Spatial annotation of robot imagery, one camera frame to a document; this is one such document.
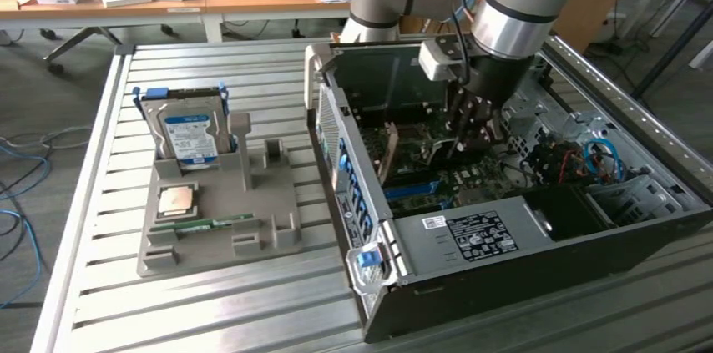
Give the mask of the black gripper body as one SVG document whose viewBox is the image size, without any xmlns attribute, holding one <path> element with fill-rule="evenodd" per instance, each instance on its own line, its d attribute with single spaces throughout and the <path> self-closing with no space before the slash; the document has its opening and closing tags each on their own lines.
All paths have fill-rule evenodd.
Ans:
<svg viewBox="0 0 713 353">
<path fill-rule="evenodd" d="M 468 83 L 462 87 L 467 99 L 475 102 L 488 101 L 492 106 L 502 106 L 512 96 L 532 61 L 532 56 L 522 59 L 498 58 L 492 55 L 470 58 Z"/>
</svg>

